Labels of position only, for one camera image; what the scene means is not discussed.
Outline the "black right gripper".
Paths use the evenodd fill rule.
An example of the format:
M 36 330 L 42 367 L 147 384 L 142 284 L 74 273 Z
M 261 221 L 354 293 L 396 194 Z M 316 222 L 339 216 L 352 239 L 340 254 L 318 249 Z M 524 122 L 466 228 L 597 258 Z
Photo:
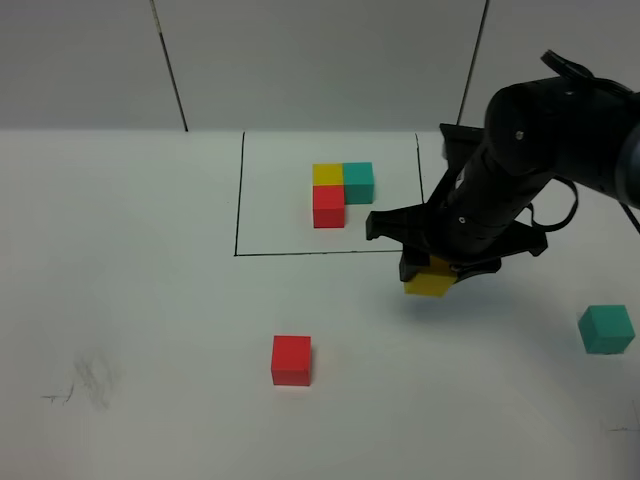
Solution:
M 448 168 L 427 202 L 373 211 L 366 238 L 386 237 L 404 248 L 399 262 L 403 283 L 430 266 L 430 255 L 449 263 L 456 283 L 495 274 L 499 258 L 547 248 L 546 234 L 516 217 L 548 183 L 541 171 L 514 176 L 490 154 L 483 130 L 442 123 Z

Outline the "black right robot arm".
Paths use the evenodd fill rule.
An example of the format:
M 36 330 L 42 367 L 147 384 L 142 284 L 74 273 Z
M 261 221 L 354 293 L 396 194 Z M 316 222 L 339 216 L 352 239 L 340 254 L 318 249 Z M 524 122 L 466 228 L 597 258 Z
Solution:
M 421 204 L 373 211 L 366 237 L 402 244 L 400 278 L 432 258 L 462 281 L 495 273 L 504 257 L 540 255 L 564 228 L 517 216 L 552 180 L 639 205 L 639 96 L 603 79 L 561 77 L 515 84 L 491 99 L 481 128 L 443 123 L 448 168 Z

